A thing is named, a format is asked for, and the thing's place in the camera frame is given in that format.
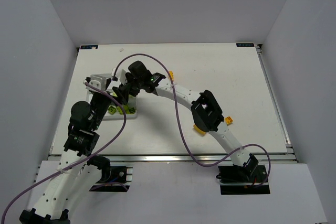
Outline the small dark green lego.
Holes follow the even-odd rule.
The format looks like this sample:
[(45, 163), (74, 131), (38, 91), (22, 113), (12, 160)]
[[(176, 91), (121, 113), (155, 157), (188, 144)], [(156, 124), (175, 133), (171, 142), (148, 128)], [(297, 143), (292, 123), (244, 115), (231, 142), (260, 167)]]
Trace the small dark green lego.
[(114, 107), (114, 106), (112, 106), (112, 105), (110, 105), (110, 106), (108, 107), (108, 113), (109, 113), (109, 114), (114, 115), (114, 114), (116, 113), (116, 111), (117, 111), (116, 107)]

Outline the long orange lego brick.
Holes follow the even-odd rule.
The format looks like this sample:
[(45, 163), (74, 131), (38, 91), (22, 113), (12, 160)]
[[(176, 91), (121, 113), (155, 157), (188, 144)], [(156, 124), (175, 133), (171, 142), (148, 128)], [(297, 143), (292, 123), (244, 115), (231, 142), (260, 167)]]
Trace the long orange lego brick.
[(169, 71), (169, 74), (170, 74), (171, 79), (174, 81), (174, 73), (173, 73), (173, 71)]

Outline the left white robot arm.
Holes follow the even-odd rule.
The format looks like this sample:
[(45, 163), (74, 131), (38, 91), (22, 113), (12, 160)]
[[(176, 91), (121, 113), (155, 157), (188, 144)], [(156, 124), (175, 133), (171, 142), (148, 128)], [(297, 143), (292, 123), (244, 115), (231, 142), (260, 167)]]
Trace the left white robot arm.
[(110, 169), (110, 162), (92, 151), (96, 133), (111, 105), (107, 92), (95, 92), (90, 102), (78, 101), (71, 108), (68, 137), (47, 188), (32, 209), (23, 210), (21, 223), (70, 223), (70, 216), (82, 197)]

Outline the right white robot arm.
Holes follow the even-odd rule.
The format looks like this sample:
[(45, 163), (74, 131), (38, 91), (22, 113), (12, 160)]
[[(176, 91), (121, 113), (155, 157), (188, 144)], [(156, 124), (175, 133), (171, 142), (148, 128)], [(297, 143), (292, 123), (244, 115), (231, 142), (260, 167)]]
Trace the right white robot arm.
[(258, 166), (257, 158), (243, 149), (242, 144), (229, 130), (223, 111), (210, 91), (196, 92), (179, 84), (172, 84), (171, 78), (158, 72), (151, 73), (141, 61), (132, 63), (128, 71), (114, 70), (112, 80), (120, 81), (120, 85), (112, 89), (123, 104), (128, 103), (128, 95), (136, 97), (144, 90), (171, 99), (189, 109), (196, 128), (210, 134), (226, 153), (231, 153), (230, 158), (238, 177), (247, 182), (253, 176)]

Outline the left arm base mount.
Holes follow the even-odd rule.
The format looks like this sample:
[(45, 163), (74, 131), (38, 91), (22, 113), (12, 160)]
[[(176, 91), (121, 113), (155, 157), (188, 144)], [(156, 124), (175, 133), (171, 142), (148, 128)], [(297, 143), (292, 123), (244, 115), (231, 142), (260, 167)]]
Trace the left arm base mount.
[(112, 163), (110, 171), (94, 184), (90, 191), (103, 193), (126, 193), (131, 185), (133, 166), (129, 164)]

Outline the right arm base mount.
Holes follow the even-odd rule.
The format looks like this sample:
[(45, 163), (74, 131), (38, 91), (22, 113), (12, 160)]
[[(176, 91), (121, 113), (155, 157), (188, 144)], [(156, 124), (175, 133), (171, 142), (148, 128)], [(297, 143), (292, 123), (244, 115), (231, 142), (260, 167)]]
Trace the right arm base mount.
[(270, 188), (264, 165), (258, 165), (250, 177), (236, 166), (219, 166), (216, 179), (221, 195), (269, 195)]

